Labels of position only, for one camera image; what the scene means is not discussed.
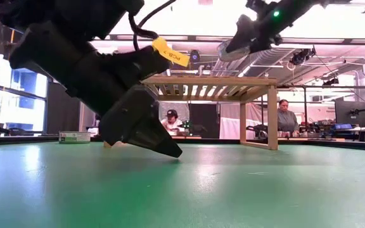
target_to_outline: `black cable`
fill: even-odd
[[[169,5],[171,5],[172,3],[174,3],[175,1],[177,0],[169,0],[167,1],[166,3],[162,4],[161,6],[157,7],[156,9],[154,9],[152,12],[150,12],[147,16],[145,16],[143,18],[143,20],[139,23],[139,25],[136,26],[136,24],[134,23],[134,19],[133,19],[133,23],[134,25],[138,28],[138,29],[141,29],[141,27],[152,17],[154,16],[156,13],[162,11],[164,8],[168,7]],[[133,46],[134,46],[134,49],[136,51],[139,51],[139,44],[138,44],[138,36],[141,36],[141,37],[144,37],[142,35],[139,35],[138,33],[134,32],[133,34]]]
[[[141,29],[136,25],[134,18],[131,14],[129,14],[129,23],[131,24],[132,31],[137,34],[138,36],[150,38],[150,39],[157,39],[157,33],[145,29]]]

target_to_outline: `person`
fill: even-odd
[[[178,119],[178,113],[176,110],[167,111],[166,118],[163,119],[161,123],[167,131],[184,131],[182,127],[178,127],[183,124],[183,122]]]
[[[101,117],[98,114],[95,113],[95,124],[94,124],[94,126],[98,127],[100,121],[101,121]]]
[[[288,110],[288,101],[282,99],[278,104],[278,130],[291,132],[293,135],[299,134],[297,116],[294,112]]]

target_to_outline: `white shirt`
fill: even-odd
[[[177,119],[173,124],[170,124],[169,121],[165,118],[162,120],[162,124],[166,124],[166,130],[179,129],[180,131],[185,131],[184,128],[178,127],[178,125],[183,124],[183,122]]]

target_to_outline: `green table surface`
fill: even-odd
[[[0,146],[0,227],[365,227],[365,151]]]

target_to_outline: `yellow tag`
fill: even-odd
[[[158,52],[166,59],[177,63],[183,67],[188,66],[189,56],[185,54],[179,53],[178,51],[174,51],[173,49],[169,48],[167,45],[167,41],[165,39],[159,37],[153,41],[152,46],[158,50]]]

